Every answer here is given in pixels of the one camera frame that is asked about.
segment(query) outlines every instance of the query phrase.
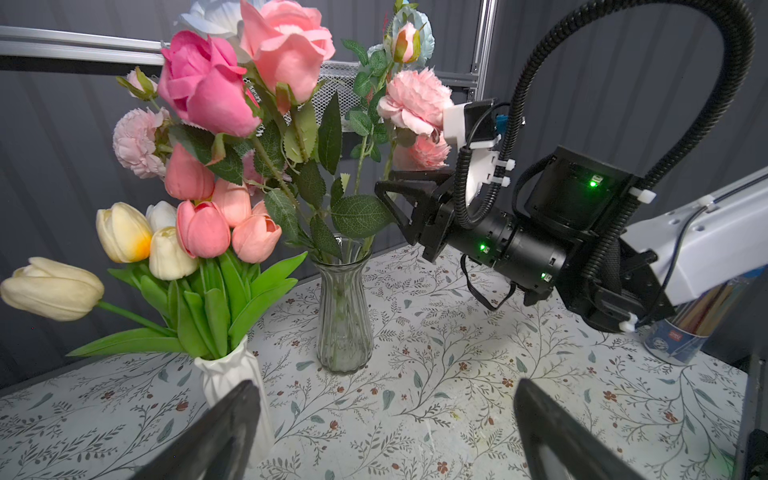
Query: cylindrical container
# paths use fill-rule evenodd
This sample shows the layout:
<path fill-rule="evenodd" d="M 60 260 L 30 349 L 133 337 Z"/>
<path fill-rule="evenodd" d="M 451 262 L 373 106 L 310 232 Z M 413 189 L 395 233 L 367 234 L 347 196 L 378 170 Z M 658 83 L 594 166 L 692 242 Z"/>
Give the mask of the cylindrical container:
<path fill-rule="evenodd" d="M 762 266 L 739 275 L 708 290 L 693 302 L 680 305 L 673 319 L 661 320 L 651 327 L 645 338 L 645 348 L 672 365 L 689 364 L 728 310 L 764 268 Z"/>

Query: table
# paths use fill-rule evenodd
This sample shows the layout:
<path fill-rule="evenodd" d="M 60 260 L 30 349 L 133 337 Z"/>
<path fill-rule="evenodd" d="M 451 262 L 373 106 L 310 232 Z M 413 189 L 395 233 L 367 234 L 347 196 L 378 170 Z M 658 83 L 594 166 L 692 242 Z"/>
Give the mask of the table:
<path fill-rule="evenodd" d="M 316 360 L 318 280 L 253 329 L 277 444 L 247 478 L 528 478 L 512 413 L 524 376 L 647 478 L 728 477 L 746 374 L 703 353 L 659 362 L 556 295 L 489 313 L 455 250 L 436 266 L 420 254 L 369 261 L 376 349 L 355 374 Z M 499 275 L 471 275 L 493 301 L 506 294 Z M 181 354 L 112 356 L 1 398 L 0 478 L 129 478 L 204 413 L 199 377 Z"/>

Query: white tulip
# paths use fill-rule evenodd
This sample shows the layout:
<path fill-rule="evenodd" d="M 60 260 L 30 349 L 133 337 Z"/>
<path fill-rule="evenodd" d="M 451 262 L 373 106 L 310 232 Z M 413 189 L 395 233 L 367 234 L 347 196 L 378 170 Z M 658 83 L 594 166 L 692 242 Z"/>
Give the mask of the white tulip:
<path fill-rule="evenodd" d="M 152 230 L 147 218 L 131 205 L 118 202 L 96 212 L 101 246 L 116 263 L 133 263 L 149 257 Z"/>
<path fill-rule="evenodd" d="M 152 236 L 149 270 L 160 280 L 179 280 L 197 270 L 197 259 L 179 245 L 176 227 L 165 227 Z"/>
<path fill-rule="evenodd" d="M 0 283 L 0 297 L 9 306 L 60 322 L 87 315 L 104 296 L 104 285 L 93 273 L 32 257 Z"/>
<path fill-rule="evenodd" d="M 157 202 L 157 205 L 147 207 L 146 217 L 152 233 L 156 233 L 165 227 L 175 227 L 176 207 L 165 200 L 161 200 Z"/>

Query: white cable tie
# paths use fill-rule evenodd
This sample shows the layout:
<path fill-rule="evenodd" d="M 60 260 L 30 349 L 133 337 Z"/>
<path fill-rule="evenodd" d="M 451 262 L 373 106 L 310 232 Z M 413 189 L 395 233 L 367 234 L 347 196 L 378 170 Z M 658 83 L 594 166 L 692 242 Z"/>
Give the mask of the white cable tie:
<path fill-rule="evenodd" d="M 630 187 L 629 194 L 634 195 L 643 204 L 649 204 L 654 201 L 656 194 L 650 190 L 640 190 L 636 187 Z"/>

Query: gray wall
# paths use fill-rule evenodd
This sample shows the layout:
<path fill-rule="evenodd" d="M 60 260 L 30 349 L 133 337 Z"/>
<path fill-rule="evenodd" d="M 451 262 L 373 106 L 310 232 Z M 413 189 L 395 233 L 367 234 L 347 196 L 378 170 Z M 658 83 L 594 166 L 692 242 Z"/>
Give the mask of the gray wall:
<path fill-rule="evenodd" d="M 533 47 L 582 2 L 499 2 L 486 96 L 508 101 Z M 655 217 L 766 166 L 768 7 L 748 0 L 757 26 L 752 69 L 720 123 L 662 181 L 634 221 Z M 544 63 L 525 108 L 513 158 L 518 172 L 558 144 L 644 174 L 694 119 L 720 69 L 713 24 L 689 8 L 648 5 L 614 14 L 569 38 Z M 511 201 L 511 191 L 498 206 Z M 732 362 L 766 336 L 768 275 L 723 323 L 706 350 Z"/>
<path fill-rule="evenodd" d="M 341 45 L 355 38 L 364 45 L 380 41 L 387 0 L 303 0 L 323 13 L 323 24 L 334 35 L 334 59 L 352 61 Z M 438 49 L 430 62 L 442 71 L 468 72 L 472 62 L 479 0 L 427 0 Z M 0 25 L 79 31 L 99 35 L 169 41 L 181 28 L 173 25 L 188 0 L 25 0 L 0 3 Z M 111 76 L 0 71 L 0 279 L 23 266 L 28 257 L 42 256 L 70 263 L 99 275 L 105 299 L 148 318 L 157 314 L 141 297 L 106 273 L 114 266 L 96 237 L 96 210 L 124 201 L 139 210 L 159 200 L 175 200 L 158 179 L 141 180 L 115 160 L 112 129 L 125 112 L 140 107 Z M 456 101 L 465 101 L 459 92 Z M 356 143 L 347 141 L 347 152 Z M 388 151 L 382 150 L 386 157 Z M 341 171 L 356 172 L 357 162 L 342 160 Z M 383 164 L 366 162 L 363 193 L 372 193 Z M 403 242 L 390 225 L 374 250 Z M 279 246 L 268 263 L 296 255 Z M 296 272 L 313 275 L 309 262 Z M 134 324 L 104 311 L 84 319 L 57 323 L 14 310 L 0 302 L 0 388 L 78 361 L 65 354 L 100 336 Z"/>

